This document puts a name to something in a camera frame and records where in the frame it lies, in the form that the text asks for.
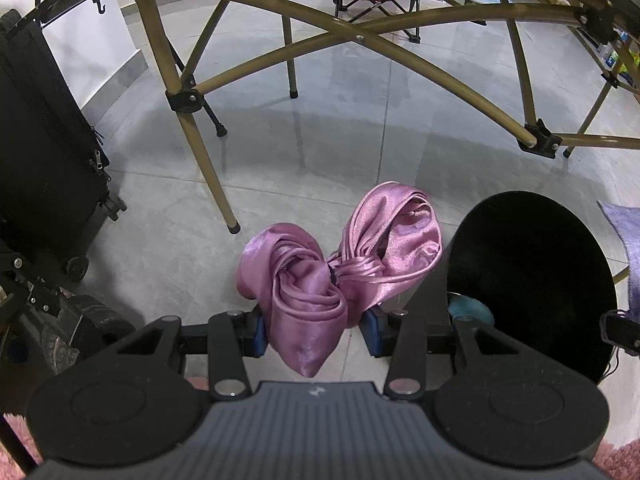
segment floor tile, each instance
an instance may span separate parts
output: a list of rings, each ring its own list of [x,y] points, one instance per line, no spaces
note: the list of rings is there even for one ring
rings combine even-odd
[[[609,170],[620,196],[620,205],[640,207],[640,152],[611,150],[607,153]]]
[[[196,78],[281,44],[279,32],[215,34]],[[376,183],[389,67],[378,54],[345,44],[298,60],[295,101],[283,64],[209,94],[228,137],[215,136],[203,110],[196,120],[222,182],[357,204]],[[127,99],[140,104],[107,132],[113,168],[201,180],[159,77],[146,78]]]

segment metal pole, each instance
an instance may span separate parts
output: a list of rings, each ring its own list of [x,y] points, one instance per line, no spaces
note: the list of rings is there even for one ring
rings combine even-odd
[[[509,0],[500,0],[500,2],[508,4]],[[518,26],[515,20],[507,20],[507,30],[509,31],[509,37],[511,39],[513,57],[516,60],[516,69],[518,70],[522,107],[524,108],[524,121],[525,124],[534,125],[538,117],[536,116],[536,107],[533,101],[531,79],[529,78],[529,70],[527,69],[527,59],[524,56],[524,49],[522,48],[522,41],[520,40]]]
[[[291,33],[291,18],[282,15],[282,32],[284,34],[285,46],[293,43],[293,35]],[[293,59],[287,61],[287,75],[289,75],[289,97],[298,98],[298,85],[296,83],[296,62]]]
[[[483,113],[495,123],[499,124],[511,135],[516,137],[524,145],[533,147],[536,145],[536,138],[524,129],[521,124],[515,121],[503,110],[492,104],[485,97],[475,90],[469,88],[462,81],[454,78],[451,74],[438,68],[427,60],[416,56],[413,52],[393,44],[391,41],[381,38],[379,35],[369,32],[366,28],[353,25],[344,20],[336,20],[321,10],[312,9],[289,0],[231,0],[245,5],[258,7],[259,9],[277,12],[288,18],[294,18],[301,22],[309,23],[317,27],[324,28],[336,36],[341,36],[347,41],[356,41],[358,44],[370,48],[374,52],[382,54],[389,59],[402,64],[414,72],[433,81],[452,94],[466,101],[479,112]]]
[[[180,72],[184,73],[184,63],[180,59],[180,56],[178,56],[178,53],[175,51],[171,41],[169,41],[169,48],[171,49],[171,55],[174,57],[175,65],[178,67]],[[193,88],[194,86],[196,86],[196,79],[192,75],[191,78],[188,81],[186,81],[186,83],[187,83],[187,86],[189,86],[190,88]],[[211,119],[211,122],[213,122],[214,126],[216,127],[216,135],[218,137],[224,137],[228,133],[225,128],[225,125],[220,122],[220,120],[218,119],[218,117],[216,116],[212,108],[209,106],[209,103],[207,103],[207,100],[205,98],[202,99],[202,107],[204,108],[204,111],[206,111],[207,115],[209,116],[209,119]]]
[[[158,70],[164,86],[169,94],[175,94],[182,89],[182,83],[178,71],[174,64],[174,58],[171,54],[171,48],[169,47],[169,40],[164,33],[164,27],[162,26],[162,20],[160,19],[160,13],[158,11],[158,5],[156,0],[135,0],[140,10],[140,18],[142,24],[145,27],[146,36],[151,46],[151,51],[156,58],[158,64]],[[177,113],[180,126],[184,131],[184,135],[187,138],[187,142],[191,147],[191,151],[196,158],[200,171],[204,176],[204,179],[209,186],[211,194],[213,195],[222,216],[225,219],[226,226],[231,234],[236,234],[240,231],[238,221],[231,211],[231,206],[226,199],[225,191],[222,189],[222,185],[216,174],[216,170],[213,168],[209,153],[204,145],[202,137],[196,122],[193,118],[193,114]]]
[[[629,266],[626,266],[624,269],[622,269],[619,273],[617,273],[613,277],[613,284],[617,285],[622,280],[624,280],[625,278],[628,278],[628,277],[629,277]]]
[[[187,64],[184,67],[184,71],[180,76],[182,82],[187,81],[190,76],[193,76],[194,71],[202,58],[202,54],[204,53],[204,49],[207,47],[209,40],[211,39],[213,32],[216,30],[220,19],[222,19],[222,15],[225,13],[226,8],[229,6],[228,0],[220,0],[216,5],[209,21],[202,29],[202,33],[196,42],[196,45],[193,47],[189,59],[187,60]]]
[[[410,25],[412,27],[427,27],[429,25],[439,25],[441,23],[459,23],[468,22],[470,19],[479,16],[479,20],[504,20],[514,18],[522,21],[544,21],[544,22],[564,22],[564,20],[573,20],[575,17],[572,11],[567,12],[567,7],[555,5],[539,5],[539,4],[492,4],[485,6],[457,6],[457,7],[441,7],[438,9],[421,10],[419,12],[396,15],[391,18],[379,18],[370,20],[360,26],[365,30],[370,30],[377,34],[393,32],[401,30]],[[318,34],[306,40],[297,41],[293,45],[285,46],[272,50],[262,56],[255,57],[249,61],[241,63],[225,72],[213,76],[196,86],[196,89],[207,94],[218,88],[233,83],[238,79],[253,73],[259,72],[265,68],[282,63],[287,59],[304,56],[312,52],[317,52],[324,48],[346,43],[347,40],[340,38],[335,34],[326,32]]]
[[[611,76],[616,77],[618,75],[618,72],[620,72],[621,68],[622,68],[622,56],[618,57],[618,60],[613,66],[613,69],[611,69]],[[600,107],[602,106],[604,99],[607,98],[607,95],[609,95],[609,92],[612,88],[613,86],[611,85],[610,82],[607,81],[606,83],[604,83],[602,90],[600,90],[600,94],[598,94],[598,97],[596,98],[596,102],[594,102],[593,106],[591,107],[591,110],[589,110],[589,113],[587,114],[587,116],[584,118],[584,121],[580,125],[580,128],[578,128],[577,135],[583,135],[587,132],[587,128],[591,126],[591,123],[593,122],[594,118],[596,117],[596,114],[600,110]],[[565,158],[569,158],[571,154],[574,152],[574,149],[575,149],[575,145],[569,146],[567,149],[564,150],[564,152],[562,152],[562,154],[564,155]]]
[[[608,135],[554,134],[560,137],[561,146],[590,146],[592,148],[621,148],[640,150],[640,139]]]
[[[629,52],[629,45],[631,45],[631,38],[628,38],[624,43],[622,40],[617,40],[613,43],[613,48],[618,53],[618,61],[621,61],[625,65],[626,71],[629,72],[631,79],[640,88],[640,70],[636,65],[634,58]]]

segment pink fabric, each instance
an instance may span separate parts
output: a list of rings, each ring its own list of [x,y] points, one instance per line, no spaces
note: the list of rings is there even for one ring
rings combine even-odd
[[[640,479],[640,440],[615,449],[613,444],[602,441],[593,463],[614,480]]]
[[[440,227],[427,197],[385,182],[362,199],[326,261],[314,238],[296,225],[274,224],[257,234],[240,259],[238,292],[260,304],[269,343],[283,361],[313,377],[345,328],[411,287],[441,254]]]
[[[27,428],[27,423],[24,418],[19,415],[5,415],[4,417],[22,444],[24,444],[24,447],[29,451],[29,453],[31,453],[33,459],[38,464],[41,464],[42,458],[40,457],[40,453],[36,448],[33,437],[29,432],[29,428]],[[17,463],[15,463],[14,459],[11,458],[4,446],[0,444],[0,480],[21,480],[22,478],[24,478],[22,469],[18,467]]]

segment black trash can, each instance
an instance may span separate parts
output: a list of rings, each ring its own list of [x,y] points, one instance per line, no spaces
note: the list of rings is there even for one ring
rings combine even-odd
[[[446,308],[447,291],[474,298],[498,330],[601,380],[612,347],[600,316],[617,308],[616,292],[600,246],[567,208],[532,192],[494,195],[466,216],[439,267],[408,309]]]

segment purple cloth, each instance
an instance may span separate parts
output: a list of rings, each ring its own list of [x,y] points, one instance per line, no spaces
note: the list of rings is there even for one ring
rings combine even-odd
[[[427,197],[385,182],[362,199],[327,261],[296,225],[274,224],[256,235],[240,259],[238,292],[260,304],[269,342],[283,361],[313,377],[345,328],[424,277],[441,254]]]
[[[622,239],[629,260],[629,311],[640,322],[640,209],[598,202],[604,216]]]

